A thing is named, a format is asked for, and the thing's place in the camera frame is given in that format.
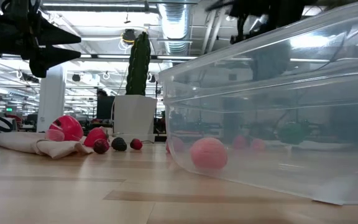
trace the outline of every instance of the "ventilation duct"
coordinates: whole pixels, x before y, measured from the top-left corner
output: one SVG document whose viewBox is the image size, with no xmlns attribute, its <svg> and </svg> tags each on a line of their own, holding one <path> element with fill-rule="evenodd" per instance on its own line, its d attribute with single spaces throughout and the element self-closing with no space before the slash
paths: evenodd
<svg viewBox="0 0 358 224">
<path fill-rule="evenodd" d="M 185 39 L 188 37 L 190 22 L 190 6 L 187 4 L 159 4 L 161 26 L 164 38 Z M 165 48 L 170 55 L 188 55 L 189 43 L 172 41 L 165 42 Z"/>
</svg>

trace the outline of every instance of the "desk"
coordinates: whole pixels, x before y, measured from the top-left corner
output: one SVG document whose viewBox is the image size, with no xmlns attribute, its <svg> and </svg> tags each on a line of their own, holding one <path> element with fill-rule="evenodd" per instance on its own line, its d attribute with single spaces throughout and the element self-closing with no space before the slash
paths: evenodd
<svg viewBox="0 0 358 224">
<path fill-rule="evenodd" d="M 0 148 L 0 224 L 351 224 L 358 205 L 189 173 L 164 144 L 51 160 Z"/>
</svg>

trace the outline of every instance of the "potted plant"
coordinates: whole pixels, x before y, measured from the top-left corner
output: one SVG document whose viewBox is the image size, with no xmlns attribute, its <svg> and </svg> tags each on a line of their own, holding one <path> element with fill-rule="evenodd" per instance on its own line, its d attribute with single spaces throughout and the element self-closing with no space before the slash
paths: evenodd
<svg viewBox="0 0 358 224">
<path fill-rule="evenodd" d="M 150 63 L 149 35 L 141 33 L 131 48 L 126 94 L 117 96 L 114 106 L 114 132 L 131 141 L 154 142 L 153 125 L 157 99 L 146 97 L 146 81 Z"/>
</svg>

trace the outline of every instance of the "tall green plant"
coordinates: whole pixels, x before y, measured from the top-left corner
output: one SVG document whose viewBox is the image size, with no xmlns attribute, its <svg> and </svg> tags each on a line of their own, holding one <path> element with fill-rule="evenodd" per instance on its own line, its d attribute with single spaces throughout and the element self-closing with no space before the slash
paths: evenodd
<svg viewBox="0 0 358 224">
<path fill-rule="evenodd" d="M 150 53 L 149 35 L 143 32 L 136 38 L 131 49 L 126 86 L 127 95 L 146 95 Z"/>
</svg>

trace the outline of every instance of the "clear plastic bin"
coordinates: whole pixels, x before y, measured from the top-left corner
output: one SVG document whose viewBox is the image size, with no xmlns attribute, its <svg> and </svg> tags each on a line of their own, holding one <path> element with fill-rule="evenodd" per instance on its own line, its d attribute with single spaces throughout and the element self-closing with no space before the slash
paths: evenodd
<svg viewBox="0 0 358 224">
<path fill-rule="evenodd" d="M 358 3 L 177 65 L 160 79 L 168 145 L 186 170 L 358 203 Z M 190 148 L 205 137 L 225 145 L 223 169 L 193 164 Z"/>
</svg>

